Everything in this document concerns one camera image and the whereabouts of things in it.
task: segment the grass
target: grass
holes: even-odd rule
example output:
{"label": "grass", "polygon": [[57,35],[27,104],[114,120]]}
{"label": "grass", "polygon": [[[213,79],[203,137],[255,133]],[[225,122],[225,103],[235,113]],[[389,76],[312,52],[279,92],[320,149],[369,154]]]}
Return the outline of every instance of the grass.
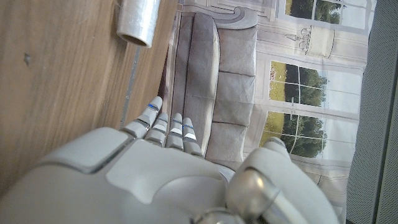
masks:
{"label": "grass", "polygon": [[[274,80],[280,82],[286,81],[286,64],[271,62],[271,70],[273,71],[273,75],[271,76],[274,77]],[[285,85],[283,83],[271,82],[269,96],[272,100],[285,101]],[[283,127],[284,114],[271,111],[268,112],[266,126],[264,127],[259,146],[262,146],[270,137],[280,138],[281,134],[274,133],[282,133]]]}
{"label": "grass", "polygon": [[293,0],[286,0],[285,15],[290,15]]}

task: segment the gray panel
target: gray panel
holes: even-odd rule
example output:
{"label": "gray panel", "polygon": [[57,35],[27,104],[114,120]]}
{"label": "gray panel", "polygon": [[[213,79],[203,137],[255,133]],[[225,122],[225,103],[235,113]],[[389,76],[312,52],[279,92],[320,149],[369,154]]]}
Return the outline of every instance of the gray panel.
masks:
{"label": "gray panel", "polygon": [[347,189],[347,219],[353,223],[373,223],[375,220],[391,96],[394,94],[397,11],[396,0],[377,2],[369,38],[368,66],[363,78],[356,152]]}
{"label": "gray panel", "polygon": [[395,94],[394,110],[384,163],[376,223],[398,223],[398,89]]}

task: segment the couch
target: couch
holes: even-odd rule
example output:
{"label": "couch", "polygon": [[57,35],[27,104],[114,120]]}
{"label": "couch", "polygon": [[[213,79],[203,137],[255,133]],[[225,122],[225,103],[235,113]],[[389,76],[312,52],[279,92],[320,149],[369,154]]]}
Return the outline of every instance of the couch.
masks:
{"label": "couch", "polygon": [[257,37],[256,13],[235,14],[182,16],[172,99],[172,114],[191,118],[205,159],[232,169],[243,161],[254,104]]}

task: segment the robot finger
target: robot finger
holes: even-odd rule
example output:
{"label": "robot finger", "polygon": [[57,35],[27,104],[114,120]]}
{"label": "robot finger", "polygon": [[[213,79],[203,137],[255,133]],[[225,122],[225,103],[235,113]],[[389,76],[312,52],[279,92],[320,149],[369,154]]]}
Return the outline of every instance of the robot finger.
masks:
{"label": "robot finger", "polygon": [[153,127],[149,130],[148,134],[145,136],[145,140],[160,147],[164,147],[164,140],[166,137],[167,130],[167,113],[161,113],[156,119]]}
{"label": "robot finger", "polygon": [[186,153],[203,157],[193,130],[192,121],[189,118],[184,118],[183,120],[183,145]]}
{"label": "robot finger", "polygon": [[170,123],[170,131],[167,136],[165,147],[170,147],[183,151],[182,141],[182,116],[179,113],[174,114]]}
{"label": "robot finger", "polygon": [[142,139],[154,123],[162,107],[162,103],[163,100],[159,96],[156,96],[144,109],[142,114],[126,127],[122,128],[122,130],[131,134],[136,139]]}

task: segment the window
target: window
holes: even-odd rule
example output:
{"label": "window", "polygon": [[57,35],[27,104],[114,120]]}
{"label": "window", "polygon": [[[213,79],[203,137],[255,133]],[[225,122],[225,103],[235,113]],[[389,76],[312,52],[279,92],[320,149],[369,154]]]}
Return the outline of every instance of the window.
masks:
{"label": "window", "polygon": [[372,0],[280,0],[279,16],[313,21],[311,25],[368,34],[376,1]]}
{"label": "window", "polygon": [[278,137],[294,155],[351,161],[357,128],[356,123],[347,121],[269,111],[259,145]]}
{"label": "window", "polygon": [[358,114],[361,77],[271,62],[269,99]]}

